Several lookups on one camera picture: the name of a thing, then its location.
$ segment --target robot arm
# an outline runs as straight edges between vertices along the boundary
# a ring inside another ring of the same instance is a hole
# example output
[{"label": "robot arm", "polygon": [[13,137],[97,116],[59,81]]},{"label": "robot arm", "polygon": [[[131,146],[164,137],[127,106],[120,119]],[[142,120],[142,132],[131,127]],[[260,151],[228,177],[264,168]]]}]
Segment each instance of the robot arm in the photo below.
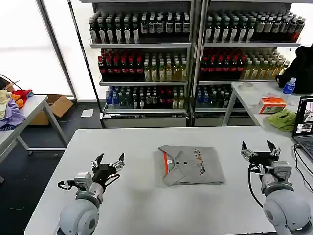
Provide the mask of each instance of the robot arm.
[{"label": "robot arm", "polygon": [[94,232],[99,219],[99,207],[103,202],[103,193],[108,185],[119,178],[124,163],[124,153],[113,164],[101,164],[103,154],[92,163],[90,173],[78,173],[73,180],[59,182],[61,189],[78,188],[75,200],[68,204],[60,214],[57,235],[90,235]]},{"label": "robot arm", "polygon": [[250,162],[250,172],[260,174],[263,207],[278,235],[313,234],[310,205],[296,194],[289,181],[291,166],[278,161],[280,149],[268,141],[270,152],[253,152],[243,142],[241,155]]}]

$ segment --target orange box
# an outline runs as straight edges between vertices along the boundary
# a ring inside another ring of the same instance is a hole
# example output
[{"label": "orange box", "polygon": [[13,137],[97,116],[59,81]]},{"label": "orange box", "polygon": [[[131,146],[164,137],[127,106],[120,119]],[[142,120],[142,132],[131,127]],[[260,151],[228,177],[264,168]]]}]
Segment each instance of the orange box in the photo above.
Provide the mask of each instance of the orange box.
[{"label": "orange box", "polygon": [[265,97],[260,100],[258,109],[261,114],[275,114],[282,111],[286,105],[282,98]]}]

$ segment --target black backpack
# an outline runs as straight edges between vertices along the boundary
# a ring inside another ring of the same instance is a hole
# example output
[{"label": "black backpack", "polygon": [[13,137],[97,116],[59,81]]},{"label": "black backpack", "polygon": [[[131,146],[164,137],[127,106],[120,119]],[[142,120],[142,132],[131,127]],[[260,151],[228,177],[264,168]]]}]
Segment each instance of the black backpack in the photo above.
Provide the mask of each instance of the black backpack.
[{"label": "black backpack", "polygon": [[313,93],[313,47],[298,47],[296,58],[285,70],[284,74],[276,77],[279,87],[283,88],[292,77],[295,82],[294,93]]}]

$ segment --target laptop screen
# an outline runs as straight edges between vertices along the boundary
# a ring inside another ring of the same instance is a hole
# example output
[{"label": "laptop screen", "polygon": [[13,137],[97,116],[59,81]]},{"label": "laptop screen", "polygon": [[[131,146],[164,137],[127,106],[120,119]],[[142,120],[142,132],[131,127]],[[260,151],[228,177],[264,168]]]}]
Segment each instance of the laptop screen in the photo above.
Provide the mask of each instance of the laptop screen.
[{"label": "laptop screen", "polygon": [[313,96],[300,98],[293,136],[313,134]]}]

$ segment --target green cloth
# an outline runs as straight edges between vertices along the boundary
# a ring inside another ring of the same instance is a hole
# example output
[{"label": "green cloth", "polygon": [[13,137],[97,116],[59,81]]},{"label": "green cloth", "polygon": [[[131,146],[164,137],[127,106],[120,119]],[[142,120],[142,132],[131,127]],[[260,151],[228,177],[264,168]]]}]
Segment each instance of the green cloth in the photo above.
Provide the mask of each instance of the green cloth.
[{"label": "green cloth", "polygon": [[294,127],[296,113],[289,110],[282,110],[276,114],[269,116],[269,123],[281,131],[292,132]]}]

